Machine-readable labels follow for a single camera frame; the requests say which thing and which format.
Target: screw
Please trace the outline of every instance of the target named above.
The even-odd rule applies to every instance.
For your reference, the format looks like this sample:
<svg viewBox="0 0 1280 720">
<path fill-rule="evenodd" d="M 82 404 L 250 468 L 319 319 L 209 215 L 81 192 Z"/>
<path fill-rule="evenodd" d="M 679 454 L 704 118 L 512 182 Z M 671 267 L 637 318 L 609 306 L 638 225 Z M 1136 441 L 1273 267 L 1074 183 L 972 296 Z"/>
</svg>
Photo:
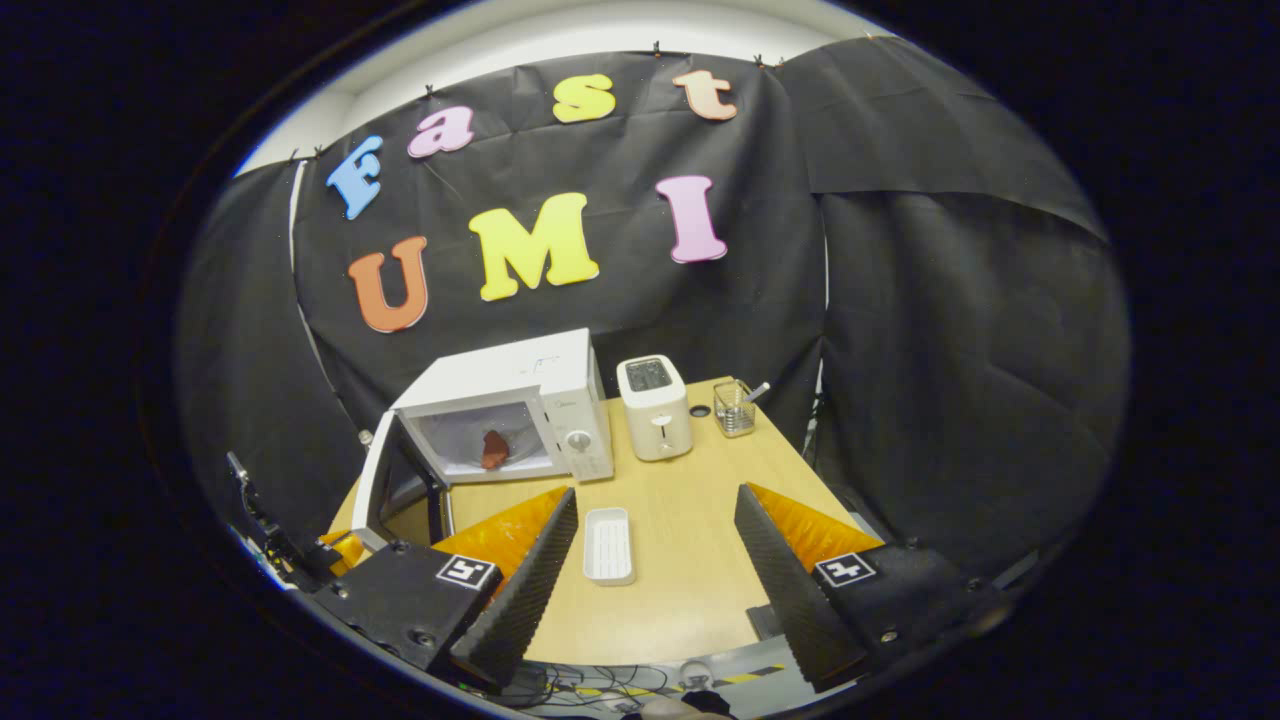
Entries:
<svg viewBox="0 0 1280 720">
<path fill-rule="evenodd" d="M 435 647 L 435 638 L 426 630 L 410 630 L 408 639 L 422 647 Z"/>
</svg>

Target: white wall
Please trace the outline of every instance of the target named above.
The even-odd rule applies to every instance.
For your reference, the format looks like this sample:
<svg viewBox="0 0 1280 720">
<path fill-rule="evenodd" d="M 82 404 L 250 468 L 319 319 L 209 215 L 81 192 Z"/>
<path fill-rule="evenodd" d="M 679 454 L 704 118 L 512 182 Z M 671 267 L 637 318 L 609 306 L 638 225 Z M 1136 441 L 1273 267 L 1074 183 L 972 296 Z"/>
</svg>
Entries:
<svg viewBox="0 0 1280 720">
<path fill-rule="evenodd" d="M 298 158 L 315 155 L 315 149 L 328 147 L 330 142 L 343 136 L 343 118 L 356 101 L 351 92 L 325 90 L 311 96 L 305 105 L 284 119 L 253 150 L 236 174 L 253 168 L 288 160 L 297 149 Z"/>
<path fill-rule="evenodd" d="M 293 111 L 239 172 L 315 154 L 362 123 L 436 88 L 512 65 L 584 53 L 652 50 L 774 64 L 820 45 L 890 35 L 820 0 L 488 0 L 375 53 Z"/>
</svg>

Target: orange letter u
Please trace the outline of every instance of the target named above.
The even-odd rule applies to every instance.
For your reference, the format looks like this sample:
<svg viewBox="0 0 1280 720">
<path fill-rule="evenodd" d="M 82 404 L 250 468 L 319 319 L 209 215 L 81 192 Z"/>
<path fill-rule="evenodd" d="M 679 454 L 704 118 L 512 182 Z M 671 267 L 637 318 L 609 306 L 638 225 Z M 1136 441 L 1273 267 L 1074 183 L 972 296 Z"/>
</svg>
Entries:
<svg viewBox="0 0 1280 720">
<path fill-rule="evenodd" d="M 399 258 L 404 270 L 404 290 L 407 296 L 399 307 L 389 307 L 383 295 L 383 278 L 379 269 L 385 256 L 381 252 L 365 255 L 347 269 L 356 281 L 356 300 L 360 301 L 360 314 L 365 323 L 380 333 L 394 333 L 412 327 L 422 319 L 426 311 L 426 272 L 422 269 L 422 249 L 426 238 L 410 237 L 396 243 L 392 255 Z"/>
</svg>

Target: glass cup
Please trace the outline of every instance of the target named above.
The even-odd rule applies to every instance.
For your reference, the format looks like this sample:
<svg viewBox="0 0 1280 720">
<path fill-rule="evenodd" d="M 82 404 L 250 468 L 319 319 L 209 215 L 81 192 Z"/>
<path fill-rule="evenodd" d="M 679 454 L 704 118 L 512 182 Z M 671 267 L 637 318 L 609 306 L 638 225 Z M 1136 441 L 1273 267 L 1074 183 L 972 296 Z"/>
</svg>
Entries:
<svg viewBox="0 0 1280 720">
<path fill-rule="evenodd" d="M 744 398 L 751 392 L 742 380 L 717 383 L 712 387 L 716 402 L 716 424 L 724 437 L 745 436 L 755 429 L 755 404 Z"/>
</svg>

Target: microwave control knob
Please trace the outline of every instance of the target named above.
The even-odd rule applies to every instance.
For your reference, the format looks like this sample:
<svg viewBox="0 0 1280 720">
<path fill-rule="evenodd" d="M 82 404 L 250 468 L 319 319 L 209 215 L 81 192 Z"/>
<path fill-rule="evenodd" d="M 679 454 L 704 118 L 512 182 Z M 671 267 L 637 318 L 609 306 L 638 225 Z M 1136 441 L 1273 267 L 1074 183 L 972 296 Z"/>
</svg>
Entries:
<svg viewBox="0 0 1280 720">
<path fill-rule="evenodd" d="M 591 436 L 584 433 L 582 430 L 573 430 L 567 438 L 564 438 L 564 442 L 567 442 L 573 450 L 584 452 L 591 446 Z"/>
</svg>

